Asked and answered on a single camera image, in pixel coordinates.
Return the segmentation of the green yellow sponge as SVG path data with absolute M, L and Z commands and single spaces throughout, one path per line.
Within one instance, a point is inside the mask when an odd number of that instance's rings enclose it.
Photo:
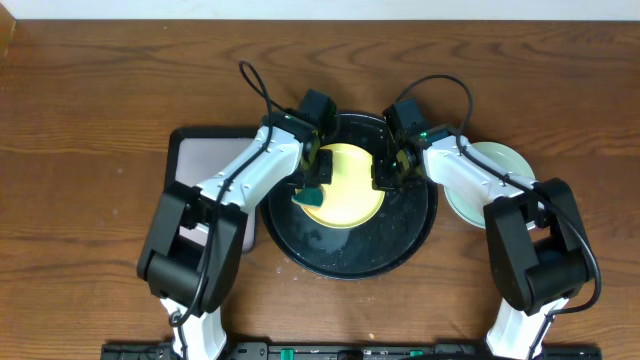
M 319 186 L 305 186 L 295 191 L 291 201 L 301 207 L 320 208 L 324 202 L 324 192 Z

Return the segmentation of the yellow plate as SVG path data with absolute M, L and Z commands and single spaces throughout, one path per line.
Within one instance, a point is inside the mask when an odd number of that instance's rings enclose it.
M 334 229 L 349 229 L 371 219 L 381 208 L 385 192 L 372 188 L 372 155 L 346 143 L 322 147 L 333 152 L 330 184 L 319 185 L 324 192 L 320 208 L 301 207 L 316 223 Z

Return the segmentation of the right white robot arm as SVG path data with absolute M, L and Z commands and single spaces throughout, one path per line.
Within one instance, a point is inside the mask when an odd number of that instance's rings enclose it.
M 506 170 L 445 126 L 388 128 L 391 145 L 372 167 L 373 184 L 393 189 L 421 176 L 457 191 L 482 211 L 494 284 L 502 297 L 486 336 L 492 355 L 534 359 L 561 314 L 592 307 L 601 273 L 570 187 Z

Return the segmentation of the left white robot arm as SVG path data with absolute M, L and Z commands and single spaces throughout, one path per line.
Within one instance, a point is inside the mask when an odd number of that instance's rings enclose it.
M 255 139 L 215 176 L 174 182 L 160 196 L 137 275 L 160 298 L 182 359 L 216 359 L 227 335 L 221 305 L 238 273 L 246 223 L 260 201 L 292 175 L 328 184 L 332 157 L 321 142 L 340 117 L 270 113 Z

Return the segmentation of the round black tray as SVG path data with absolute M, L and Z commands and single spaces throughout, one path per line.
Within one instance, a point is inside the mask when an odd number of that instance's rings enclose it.
M 387 192 L 373 217 L 350 229 L 323 226 L 291 201 L 294 186 L 281 181 L 261 202 L 276 245 L 318 275 L 355 280 L 405 263 L 425 243 L 438 207 L 437 186 L 423 178 Z

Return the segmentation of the rectangular black tray pink mat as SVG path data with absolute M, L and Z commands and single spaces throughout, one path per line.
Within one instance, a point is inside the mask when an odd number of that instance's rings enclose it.
M 185 126 L 169 138 L 164 187 L 175 181 L 187 186 L 213 177 L 253 141 L 255 128 Z

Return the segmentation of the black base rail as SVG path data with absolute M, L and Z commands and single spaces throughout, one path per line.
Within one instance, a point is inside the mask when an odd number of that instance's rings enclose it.
M 435 344 L 418 347 L 355 347 L 268 345 L 262 342 L 235 343 L 226 347 L 226 360 L 417 360 L 417 359 L 492 359 L 489 350 L 479 344 Z M 104 344 L 101 360 L 179 360 L 169 342 L 155 344 Z

